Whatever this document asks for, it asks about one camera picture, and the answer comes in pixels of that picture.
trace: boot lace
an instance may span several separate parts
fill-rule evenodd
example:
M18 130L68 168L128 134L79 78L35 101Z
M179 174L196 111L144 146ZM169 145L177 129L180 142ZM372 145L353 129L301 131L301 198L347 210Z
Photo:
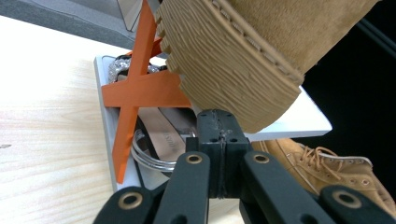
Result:
M329 150L326 147L317 147L315 149L309 148L309 147L304 147L304 153L302 157L300 158L300 161L306 161L308 160L308 166L315 166L317 170L321 169L322 167L332 176L334 176L337 180L340 180L341 177L336 173L340 171L342 165L343 165L343 160L337 160L338 162L338 168L336 171L332 170L329 166L326 165L324 162L324 158L320 156L321 153L326 153L332 156L338 156L335 154L333 151Z

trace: tan work boot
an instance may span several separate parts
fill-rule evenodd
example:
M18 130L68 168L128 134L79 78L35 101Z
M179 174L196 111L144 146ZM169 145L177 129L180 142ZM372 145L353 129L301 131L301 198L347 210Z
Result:
M275 156L286 170L315 194L330 185L343 185L364 194L396 217L395 202L364 157L339 157L325 147L312 149L289 138L253 142L255 150Z
M280 118L304 73L377 0L163 0L155 20L168 69L201 109L233 113L246 133Z

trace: shoe welt stitching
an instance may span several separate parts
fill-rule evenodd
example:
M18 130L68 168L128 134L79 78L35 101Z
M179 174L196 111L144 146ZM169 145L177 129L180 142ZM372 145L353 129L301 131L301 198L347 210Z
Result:
M260 37L256 31L230 6L225 0L206 0L211 1L212 7L219 10L223 18L230 23L230 25L238 31L246 41L257 49L262 56L271 62L284 75L295 82L302 83L304 76L297 69L293 68L291 64L268 42Z

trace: black background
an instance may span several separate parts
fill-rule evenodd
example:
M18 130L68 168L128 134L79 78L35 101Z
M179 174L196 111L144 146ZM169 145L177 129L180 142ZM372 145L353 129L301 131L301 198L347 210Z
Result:
M396 42L396 1L378 2L365 16ZM319 137L297 138L340 156L363 156L396 198L396 59L358 26L305 75L303 87L332 124Z

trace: white tray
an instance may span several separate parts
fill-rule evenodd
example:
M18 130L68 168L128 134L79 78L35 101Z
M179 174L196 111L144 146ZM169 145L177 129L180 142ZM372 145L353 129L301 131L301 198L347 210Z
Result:
M115 191L129 186L140 187L141 183L137 177L134 159L130 157L127 163L124 182L118 184L115 175L111 151L114 145L115 133L119 120L119 110L117 108L107 108L103 105L102 86L108 84L108 66L116 57L99 55L94 60L97 85L100 97L103 123L105 126L106 146L108 162L112 176L113 188ZM284 137L308 137L323 135L332 130L332 125L315 105L306 91L300 87L301 93L297 100L284 115L270 126L258 133L245 133L250 141L260 141ZM153 189L166 181L167 177L159 172L152 172L149 169L139 166L144 176L145 187Z

